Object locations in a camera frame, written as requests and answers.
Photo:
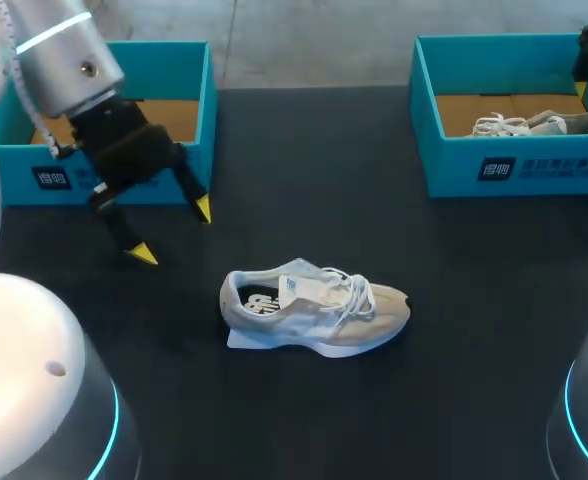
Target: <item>cardboard box bottom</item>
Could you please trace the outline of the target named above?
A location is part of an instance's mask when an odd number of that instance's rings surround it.
[[[152,124],[164,125],[175,142],[193,142],[198,125],[199,102],[183,100],[144,100],[137,101],[147,120]],[[43,118],[45,125],[62,145],[74,143],[72,128],[67,118],[55,120]],[[30,145],[43,145],[45,141],[38,131],[32,135]]]
[[[494,117],[531,118],[547,110],[559,114],[585,113],[577,95],[439,95],[436,104],[447,137],[472,133],[476,120]]]

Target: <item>black mat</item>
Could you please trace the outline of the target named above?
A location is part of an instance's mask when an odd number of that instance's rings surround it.
[[[147,479],[542,479],[588,330],[588,199],[429,200],[406,89],[221,94],[214,225],[131,210],[162,262],[83,210],[12,209],[0,271],[77,313],[128,399]],[[230,351],[233,269],[297,256],[398,287],[411,327],[361,357]]]

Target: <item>blue ring light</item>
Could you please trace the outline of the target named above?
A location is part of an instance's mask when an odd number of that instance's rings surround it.
[[[43,33],[39,33],[35,37],[30,38],[27,42],[16,47],[16,53],[18,55],[20,55],[21,53],[25,53],[30,48],[35,47],[39,43],[43,43],[45,40],[52,38],[54,35],[61,33],[62,31],[67,30],[70,27],[73,27],[77,23],[89,20],[90,18],[92,18],[92,14],[90,12],[79,13],[78,15],[68,20],[65,20],[64,22],[61,22],[58,25],[55,25],[52,28],[45,30]]]
[[[588,459],[587,448],[585,448],[585,445],[583,445],[581,438],[578,436],[578,432],[576,431],[576,428],[574,427],[574,422],[572,421],[572,415],[570,414],[570,403],[569,403],[568,391],[569,391],[569,385],[570,385],[570,376],[572,375],[573,368],[574,368],[574,364],[572,364],[572,366],[570,367],[570,372],[567,374],[567,380],[565,381],[565,412],[567,414],[567,422],[570,424],[570,428],[572,429],[572,433],[574,434],[574,438],[576,439],[576,443],[578,443],[578,446],[581,448],[581,450],[583,451],[583,454]]]
[[[105,452],[103,452],[103,456],[96,464],[96,467],[94,467],[94,470],[92,471],[90,476],[87,477],[87,480],[96,480],[96,477],[99,473],[101,473],[101,470],[105,465],[105,462],[107,462],[107,458],[110,456],[110,452],[112,451],[112,447],[114,446],[114,441],[116,440],[116,431],[118,430],[118,419],[121,414],[118,403],[118,392],[116,391],[116,385],[114,385],[114,382],[112,382],[112,388],[114,389],[114,426],[112,427],[112,435],[110,436],[110,441],[107,443],[107,447],[105,447]]]

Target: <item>shoe insole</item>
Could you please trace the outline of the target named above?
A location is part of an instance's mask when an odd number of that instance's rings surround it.
[[[281,309],[278,304],[278,288],[262,285],[245,285],[238,289],[241,304],[252,313],[269,315]]]

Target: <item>white sneaker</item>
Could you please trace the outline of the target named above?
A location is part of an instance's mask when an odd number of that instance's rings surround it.
[[[411,315],[404,293],[300,258],[273,270],[230,273],[220,304],[230,348],[301,345],[330,358],[382,345]]]
[[[562,115],[551,110],[527,121],[532,135],[588,135],[588,112]]]
[[[544,135],[588,135],[588,112],[579,115],[562,115],[551,110],[535,117],[479,118],[472,129],[471,137],[524,137]]]

